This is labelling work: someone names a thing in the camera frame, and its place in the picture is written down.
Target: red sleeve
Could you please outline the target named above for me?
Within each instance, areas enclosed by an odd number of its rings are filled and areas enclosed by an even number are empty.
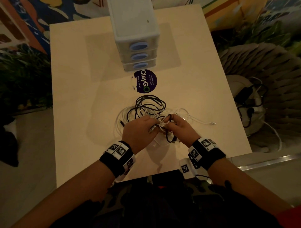
[[[284,228],[301,227],[301,205],[281,212],[276,218]]]

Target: drawer handle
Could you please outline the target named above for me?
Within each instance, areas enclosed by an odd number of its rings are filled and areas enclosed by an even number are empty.
[[[138,50],[143,50],[146,49],[148,47],[148,43],[147,42],[138,42],[138,43],[134,43],[130,46],[130,49],[133,51],[138,51]]]
[[[139,68],[146,67],[147,65],[148,65],[148,63],[136,63],[133,67],[135,69],[139,69]]]
[[[141,60],[141,59],[145,59],[148,57],[148,54],[146,53],[139,53],[139,54],[135,54],[131,56],[132,60]]]

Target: hand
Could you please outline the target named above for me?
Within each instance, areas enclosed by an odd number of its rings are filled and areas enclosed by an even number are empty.
[[[159,127],[156,126],[152,132],[149,132],[149,130],[152,126],[159,123],[159,120],[150,118],[149,116],[134,119],[124,126],[122,141],[128,143],[136,155],[156,137],[159,132]]]
[[[169,122],[164,127],[172,131],[172,133],[188,148],[192,146],[192,144],[200,138],[199,134],[187,123],[186,120],[181,118],[176,114],[171,115],[171,119],[174,122]],[[166,117],[164,122],[170,121],[170,116]]]

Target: table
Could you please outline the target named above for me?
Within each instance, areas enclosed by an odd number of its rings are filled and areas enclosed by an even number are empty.
[[[192,126],[228,157],[251,153],[223,68],[199,5],[155,10],[161,37],[158,79],[150,92],[168,108],[185,108],[203,121]],[[117,114],[143,95],[125,73],[109,17],[50,25],[57,187],[95,162],[121,137]],[[179,169],[181,143],[141,151],[125,180]]]

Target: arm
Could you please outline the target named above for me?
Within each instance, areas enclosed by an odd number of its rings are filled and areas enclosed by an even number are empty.
[[[169,122],[165,127],[188,148],[198,140],[199,134],[181,117],[173,114],[174,122]],[[230,181],[232,189],[250,199],[261,209],[272,215],[288,210],[291,206],[272,193],[270,190],[241,171],[226,158],[216,160],[208,169],[208,174],[214,184],[224,186],[225,181]]]
[[[156,123],[158,121],[149,116],[127,123],[122,141],[129,144],[132,152],[137,154],[158,134],[158,127],[149,132]],[[98,160],[47,196],[12,228],[49,227],[87,200],[102,201],[114,179],[112,171]]]

